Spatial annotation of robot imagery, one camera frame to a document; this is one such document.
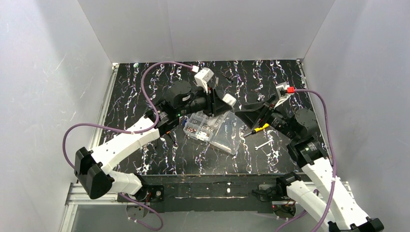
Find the white remote control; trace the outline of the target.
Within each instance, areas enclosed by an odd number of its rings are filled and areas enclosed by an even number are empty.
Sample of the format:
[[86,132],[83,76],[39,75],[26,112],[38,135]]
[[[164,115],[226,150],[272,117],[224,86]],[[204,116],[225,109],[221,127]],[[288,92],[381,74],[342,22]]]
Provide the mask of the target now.
[[230,105],[231,107],[234,107],[234,105],[235,105],[236,102],[237,102],[237,99],[236,99],[234,96],[230,95],[230,94],[225,94],[225,95],[223,96],[222,100],[223,100],[225,103],[227,103],[228,105]]

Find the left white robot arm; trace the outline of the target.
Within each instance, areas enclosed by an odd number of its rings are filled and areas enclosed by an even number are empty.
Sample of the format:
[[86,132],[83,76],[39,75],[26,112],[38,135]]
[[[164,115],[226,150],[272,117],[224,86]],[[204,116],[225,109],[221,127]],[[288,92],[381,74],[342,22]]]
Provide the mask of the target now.
[[[91,199],[108,192],[135,195],[142,187],[142,179],[135,174],[114,171],[114,168],[136,150],[160,139],[179,124],[180,117],[203,112],[208,117],[220,116],[232,109],[235,97],[225,94],[219,97],[211,87],[193,88],[187,81],[173,83],[163,97],[155,103],[158,113],[148,110],[125,133],[121,133],[91,150],[76,151],[74,174]],[[158,124],[153,125],[156,116]]]

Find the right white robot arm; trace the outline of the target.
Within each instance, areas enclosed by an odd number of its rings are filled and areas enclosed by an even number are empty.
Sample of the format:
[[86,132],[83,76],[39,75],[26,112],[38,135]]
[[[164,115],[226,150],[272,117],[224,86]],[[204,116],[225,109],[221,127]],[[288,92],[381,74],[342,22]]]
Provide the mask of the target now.
[[278,105],[279,101],[272,97],[265,102],[245,105],[235,115],[251,128],[268,124],[288,137],[289,155],[314,183],[321,197],[293,172],[277,178],[276,193],[298,202],[317,221],[314,232],[319,228],[329,232],[383,231],[381,220],[371,218],[336,176],[336,166],[323,153],[315,137],[319,125],[314,112],[302,108],[288,117]]

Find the clear plastic screw box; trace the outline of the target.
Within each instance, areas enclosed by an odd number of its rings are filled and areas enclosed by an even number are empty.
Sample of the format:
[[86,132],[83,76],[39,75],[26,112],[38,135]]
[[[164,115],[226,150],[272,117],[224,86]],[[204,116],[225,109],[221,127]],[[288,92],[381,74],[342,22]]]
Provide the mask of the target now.
[[208,117],[203,112],[194,113],[185,122],[183,131],[190,138],[234,155],[246,129],[246,124],[233,112],[228,111],[217,117]]

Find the black hex key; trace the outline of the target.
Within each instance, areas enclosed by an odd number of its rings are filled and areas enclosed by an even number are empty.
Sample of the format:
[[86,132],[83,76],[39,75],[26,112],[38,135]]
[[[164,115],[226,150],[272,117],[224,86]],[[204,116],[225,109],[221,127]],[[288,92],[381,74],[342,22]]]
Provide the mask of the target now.
[[226,74],[221,73],[221,75],[222,75],[223,77],[225,77],[230,83],[233,82],[232,78],[228,77]]

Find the small silver wrench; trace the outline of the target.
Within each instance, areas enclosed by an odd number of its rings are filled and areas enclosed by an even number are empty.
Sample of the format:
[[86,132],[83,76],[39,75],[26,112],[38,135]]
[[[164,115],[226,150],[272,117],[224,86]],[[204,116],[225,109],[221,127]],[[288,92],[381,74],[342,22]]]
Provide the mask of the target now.
[[261,145],[259,145],[259,146],[256,146],[254,149],[255,149],[255,150],[259,150],[259,149],[261,149],[262,147],[264,147],[264,146],[270,144],[271,142],[273,142],[273,140],[269,140],[269,141],[267,141],[267,142],[265,142],[265,143],[263,143],[263,144],[261,144]]

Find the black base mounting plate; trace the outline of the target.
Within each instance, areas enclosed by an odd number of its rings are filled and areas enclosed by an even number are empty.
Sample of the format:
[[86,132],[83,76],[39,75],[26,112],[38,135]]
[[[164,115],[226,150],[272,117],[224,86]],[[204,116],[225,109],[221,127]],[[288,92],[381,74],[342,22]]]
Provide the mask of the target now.
[[143,175],[130,197],[159,213],[256,211],[274,213],[294,201],[276,185],[282,174]]

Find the yellow handled screwdriver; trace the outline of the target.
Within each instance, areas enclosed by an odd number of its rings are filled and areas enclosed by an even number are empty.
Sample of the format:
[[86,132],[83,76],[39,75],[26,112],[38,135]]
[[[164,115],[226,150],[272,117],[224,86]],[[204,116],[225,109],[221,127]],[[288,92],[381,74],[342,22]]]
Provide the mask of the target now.
[[269,127],[269,124],[265,123],[262,127],[258,127],[258,128],[253,129],[251,132],[245,134],[243,137],[246,138],[246,137],[249,137],[251,135],[257,134],[257,133],[263,131],[264,129],[266,129],[268,127]]

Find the orange handled pliers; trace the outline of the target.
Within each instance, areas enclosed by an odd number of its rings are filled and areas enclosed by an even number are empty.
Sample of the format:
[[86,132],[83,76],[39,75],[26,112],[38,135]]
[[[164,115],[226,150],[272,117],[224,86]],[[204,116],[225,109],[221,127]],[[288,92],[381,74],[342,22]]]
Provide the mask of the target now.
[[[173,144],[176,145],[176,139],[173,137],[172,133],[171,133],[170,131],[168,131],[168,132],[166,133],[166,135],[171,139],[171,141],[173,142]],[[154,146],[153,146],[154,149],[157,149],[159,140],[160,140],[160,139],[157,139],[157,140],[154,141]]]

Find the aluminium frame rail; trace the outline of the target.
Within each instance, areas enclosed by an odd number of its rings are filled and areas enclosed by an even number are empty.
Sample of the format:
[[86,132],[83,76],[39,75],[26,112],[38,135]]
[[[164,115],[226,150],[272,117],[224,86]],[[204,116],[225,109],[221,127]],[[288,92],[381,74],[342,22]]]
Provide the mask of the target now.
[[[106,118],[106,114],[108,111],[108,107],[109,107],[109,102],[110,102],[110,98],[112,96],[112,92],[113,92],[113,88],[114,88],[114,84],[115,84],[115,80],[117,78],[117,72],[119,69],[119,63],[113,63],[112,64],[112,74],[110,76],[109,82],[108,82],[108,87],[107,90],[105,92],[101,107],[100,107],[100,111],[97,117],[97,121],[96,124],[99,125],[103,125],[105,122],[105,118]],[[89,143],[89,148],[90,147],[94,147],[96,145],[99,144],[100,138],[101,138],[101,134],[102,134],[102,129],[99,128],[95,128],[93,133],[92,133],[92,137]],[[60,226],[59,231],[60,232],[71,232],[72,228],[73,228],[73,224],[74,224],[74,219],[75,219],[75,215],[77,213],[77,209],[78,209],[78,204],[69,204],[68,200],[69,197],[71,196],[71,190],[73,188],[73,186],[75,186],[76,183],[71,183],[69,186],[69,191],[68,191],[68,195],[67,195],[67,199],[65,202],[65,208],[64,208],[64,214],[63,214],[63,218],[62,218],[62,223]]]

